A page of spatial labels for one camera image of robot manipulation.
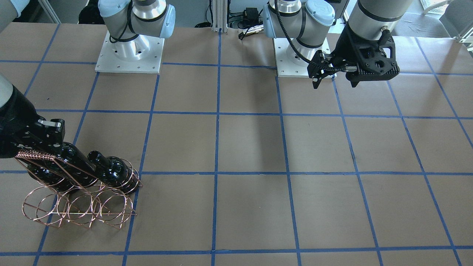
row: dark glass bottle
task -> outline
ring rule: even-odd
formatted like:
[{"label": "dark glass bottle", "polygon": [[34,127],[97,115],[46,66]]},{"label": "dark glass bottle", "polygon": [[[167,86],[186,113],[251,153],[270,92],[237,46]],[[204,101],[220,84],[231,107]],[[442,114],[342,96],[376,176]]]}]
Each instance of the dark glass bottle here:
[{"label": "dark glass bottle", "polygon": [[105,157],[98,151],[88,154],[90,162],[95,164],[95,175],[106,186],[121,190],[130,195],[138,189],[138,180],[131,177],[131,169],[118,157]]},{"label": "dark glass bottle", "polygon": [[34,164],[28,164],[27,168],[29,170],[28,174],[32,178],[38,180],[42,184],[48,185],[59,193],[66,192],[74,187],[74,185],[69,182],[69,180],[51,172],[48,169]]},{"label": "dark glass bottle", "polygon": [[[59,154],[57,154],[57,156],[69,164],[81,169],[79,170],[65,163],[60,163],[61,167],[63,167],[81,186],[90,187],[97,182],[97,178],[84,172],[86,171],[89,174],[94,174],[94,169],[90,165],[89,161],[87,161],[85,155],[80,152],[76,146],[68,142],[63,142],[61,151]],[[54,162],[49,162],[48,167],[50,167],[51,170],[55,171],[56,173],[63,173],[62,169]]]}]

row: grid square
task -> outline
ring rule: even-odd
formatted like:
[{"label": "grid square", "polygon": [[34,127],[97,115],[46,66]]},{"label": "grid square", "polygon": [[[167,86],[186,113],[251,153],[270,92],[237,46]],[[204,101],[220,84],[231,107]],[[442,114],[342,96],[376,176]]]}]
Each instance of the grid square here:
[{"label": "grid square", "polygon": [[[39,115],[46,118],[48,121],[53,118],[60,118],[66,121],[66,135],[64,136],[65,142],[73,142],[74,137],[79,127],[82,113],[73,112],[38,112]],[[15,159],[0,159],[0,170],[24,170]]]},{"label": "grid square", "polygon": [[51,23],[10,23],[0,34],[0,60],[41,60],[57,26]]},{"label": "grid square", "polygon": [[458,266],[452,250],[382,251],[381,256],[386,266]]},{"label": "grid square", "polygon": [[456,250],[462,265],[473,265],[473,249]]},{"label": "grid square", "polygon": [[429,176],[453,242],[473,245],[473,179],[471,176]]},{"label": "grid square", "polygon": [[154,114],[145,171],[215,170],[215,115]]},{"label": "grid square", "polygon": [[221,69],[220,111],[278,113],[276,71],[273,69]]},{"label": "grid square", "polygon": [[272,39],[264,34],[240,40],[237,29],[222,34],[222,64],[244,66],[276,66]]},{"label": "grid square", "polygon": [[93,65],[43,64],[28,99],[39,109],[84,109],[95,75]]},{"label": "grid square", "polygon": [[300,248],[374,247],[356,176],[291,176]]},{"label": "grid square", "polygon": [[291,171],[355,170],[340,117],[285,116],[284,127]]},{"label": "grid square", "polygon": [[342,77],[335,83],[345,115],[399,115],[385,81],[360,82],[356,88]]},{"label": "grid square", "polygon": [[400,74],[390,84],[403,115],[453,116],[433,75]]},{"label": "grid square", "polygon": [[155,111],[215,112],[217,67],[165,65]]},{"label": "grid square", "polygon": [[129,160],[139,169],[148,119],[148,114],[88,113],[77,147],[85,155],[99,151],[105,156]]},{"label": "grid square", "polygon": [[286,171],[280,118],[221,115],[219,171]]},{"label": "grid square", "polygon": [[419,162],[398,118],[346,118],[360,171],[419,172]]},{"label": "grid square", "polygon": [[439,76],[438,79],[458,116],[473,117],[473,76]]},{"label": "grid square", "polygon": [[0,265],[31,266],[35,261],[34,256],[1,256]]},{"label": "grid square", "polygon": [[2,73],[21,93],[25,93],[35,75],[38,63],[4,63],[0,62]]},{"label": "grid square", "polygon": [[278,78],[282,111],[285,114],[339,114],[331,80],[314,89],[311,79]]},{"label": "grid square", "polygon": [[301,253],[300,256],[304,266],[379,266],[376,252]]},{"label": "grid square", "polygon": [[219,62],[219,34],[209,28],[174,29],[166,39],[162,62],[217,64]]},{"label": "grid square", "polygon": [[142,180],[130,250],[210,250],[214,176]]},{"label": "grid square", "polygon": [[473,74],[473,58],[452,38],[417,38],[436,73]]},{"label": "grid square", "polygon": [[427,172],[473,172],[473,150],[457,120],[406,119]]},{"label": "grid square", "polygon": [[100,73],[88,109],[149,111],[156,78],[153,74]]},{"label": "grid square", "polygon": [[423,176],[361,176],[381,247],[447,246]]},{"label": "grid square", "polygon": [[208,266],[210,261],[210,255],[128,255],[126,265]]},{"label": "grid square", "polygon": [[393,36],[396,43],[396,61],[403,72],[431,73],[414,37]]},{"label": "grid square", "polygon": [[45,60],[97,62],[106,33],[105,25],[61,24]]},{"label": "grid square", "polygon": [[286,176],[219,175],[216,248],[295,248]]},{"label": "grid square", "polygon": [[122,229],[117,230],[95,221],[92,228],[87,229],[64,222],[60,228],[48,230],[43,251],[123,251],[129,225],[127,222]]},{"label": "grid square", "polygon": [[120,265],[123,256],[106,255],[106,256],[41,256],[38,260],[38,266],[50,265]]},{"label": "grid square", "polygon": [[36,252],[44,225],[23,216],[21,205],[40,185],[28,174],[0,174],[0,182],[0,252]]},{"label": "grid square", "polygon": [[296,266],[297,255],[295,253],[279,254],[217,254],[215,266]]}]

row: metal mounting plate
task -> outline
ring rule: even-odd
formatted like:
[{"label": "metal mounting plate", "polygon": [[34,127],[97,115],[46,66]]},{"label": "metal mounting plate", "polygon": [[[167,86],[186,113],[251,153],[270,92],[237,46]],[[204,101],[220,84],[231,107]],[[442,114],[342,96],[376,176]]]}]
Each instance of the metal mounting plate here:
[{"label": "metal mounting plate", "polygon": [[[276,66],[278,67],[278,77],[282,78],[308,78],[309,74],[307,73],[308,63],[305,63],[305,66],[299,66],[294,64],[288,57],[286,49],[289,47],[289,42],[286,38],[276,38],[274,39],[274,51],[276,55]],[[328,46],[327,39],[324,40],[324,44],[320,47],[324,53],[330,53],[330,48]]]},{"label": "metal mounting plate", "polygon": [[110,43],[109,36],[107,32],[95,66],[96,72],[159,74],[164,39],[146,36],[151,47],[148,56],[137,61],[124,61],[115,55],[114,44]]}]

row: bottle neck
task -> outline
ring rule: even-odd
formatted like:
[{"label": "bottle neck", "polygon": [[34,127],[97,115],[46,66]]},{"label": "bottle neck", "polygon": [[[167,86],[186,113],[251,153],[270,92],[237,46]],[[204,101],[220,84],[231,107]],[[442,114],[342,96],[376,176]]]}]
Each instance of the bottle neck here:
[{"label": "bottle neck", "polygon": [[87,157],[98,169],[106,170],[112,166],[110,160],[98,151],[91,151]]}]

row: cable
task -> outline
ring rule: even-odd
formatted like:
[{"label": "cable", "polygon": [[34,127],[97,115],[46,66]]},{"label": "cable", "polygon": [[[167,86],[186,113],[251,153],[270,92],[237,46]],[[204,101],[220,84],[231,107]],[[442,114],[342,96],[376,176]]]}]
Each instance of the cable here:
[{"label": "cable", "polygon": [[115,44],[119,41],[126,41],[124,39],[122,39],[123,37],[123,34],[125,34],[125,31],[126,31],[126,28],[128,28],[128,26],[130,25],[130,22],[131,22],[131,8],[133,7],[133,1],[130,1],[130,3],[128,4],[128,9],[127,9],[127,18],[126,18],[126,24],[125,24],[125,28],[123,28],[123,31],[122,33],[120,34],[120,36],[118,38],[115,38],[115,37],[112,37],[111,35],[109,36],[108,40]]},{"label": "cable", "polygon": [[209,19],[207,18],[207,13],[209,12],[210,4],[207,6],[207,9],[205,10],[205,21],[209,22]]},{"label": "cable", "polygon": [[297,48],[295,47],[295,45],[293,44],[291,38],[289,37],[289,34],[288,32],[286,31],[286,28],[284,27],[284,25],[282,24],[282,20],[281,20],[281,14],[279,13],[279,8],[278,8],[278,0],[274,0],[274,9],[276,9],[276,16],[278,17],[278,21],[279,21],[279,25],[281,26],[281,29],[282,29],[282,32],[284,33],[284,35],[286,36],[286,39],[288,40],[289,42],[289,45],[291,46],[291,48],[294,50],[294,52],[299,56],[300,59],[302,59],[304,62],[308,63],[308,64],[311,64],[313,66],[316,66],[317,68],[320,68],[320,69],[323,69],[325,71],[343,71],[342,68],[339,68],[339,67],[325,67],[323,65],[320,65],[316,62],[312,62],[311,60],[307,59],[304,55],[302,55],[298,50]]},{"label": "cable", "polygon": [[210,20],[211,20],[211,24],[213,26],[213,11],[212,11],[212,0],[209,0],[209,9],[210,9]]}]

